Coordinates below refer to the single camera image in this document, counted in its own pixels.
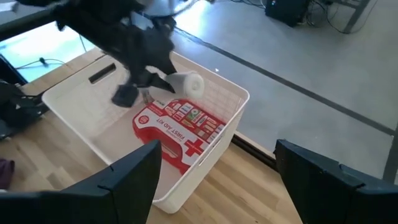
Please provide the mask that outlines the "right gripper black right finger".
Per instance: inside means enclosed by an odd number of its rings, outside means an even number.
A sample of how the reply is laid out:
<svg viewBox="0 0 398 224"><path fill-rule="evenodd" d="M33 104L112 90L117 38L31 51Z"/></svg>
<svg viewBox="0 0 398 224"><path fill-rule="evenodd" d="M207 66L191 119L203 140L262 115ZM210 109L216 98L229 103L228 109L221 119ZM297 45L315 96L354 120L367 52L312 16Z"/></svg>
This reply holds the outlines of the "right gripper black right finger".
<svg viewBox="0 0 398 224"><path fill-rule="evenodd" d="M303 223L397 223L397 186L285 139L277 170Z"/></svg>

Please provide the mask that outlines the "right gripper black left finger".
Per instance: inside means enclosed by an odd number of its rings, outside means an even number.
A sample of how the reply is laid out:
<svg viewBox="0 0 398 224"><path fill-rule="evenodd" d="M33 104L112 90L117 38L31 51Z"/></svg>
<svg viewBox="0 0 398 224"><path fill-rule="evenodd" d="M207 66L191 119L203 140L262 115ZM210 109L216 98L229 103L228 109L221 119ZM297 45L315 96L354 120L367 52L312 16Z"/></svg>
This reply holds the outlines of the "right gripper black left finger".
<svg viewBox="0 0 398 224"><path fill-rule="evenodd" d="M1 223L145 223L161 163L155 140L63 190L3 193Z"/></svg>

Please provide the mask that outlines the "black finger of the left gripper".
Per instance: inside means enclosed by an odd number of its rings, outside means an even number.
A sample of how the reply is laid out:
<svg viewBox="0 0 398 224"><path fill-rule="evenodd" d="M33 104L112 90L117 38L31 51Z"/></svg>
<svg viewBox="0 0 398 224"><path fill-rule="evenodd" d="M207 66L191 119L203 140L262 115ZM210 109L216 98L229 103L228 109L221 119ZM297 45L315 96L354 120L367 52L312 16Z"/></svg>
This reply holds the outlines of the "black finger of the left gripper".
<svg viewBox="0 0 398 224"><path fill-rule="evenodd" d="M147 81L146 81L147 86L153 86L156 88L160 88L162 90L169 91L171 93L175 93L175 90L172 87L172 85L170 83L168 83L167 81L165 81L164 79L162 79L158 73L149 72L146 75L146 77L147 77Z"/></svg>
<svg viewBox="0 0 398 224"><path fill-rule="evenodd" d="M133 106L138 96L139 90L136 84L127 83L123 85L118 85L118 88L111 98L111 101L116 106L130 108Z"/></svg>

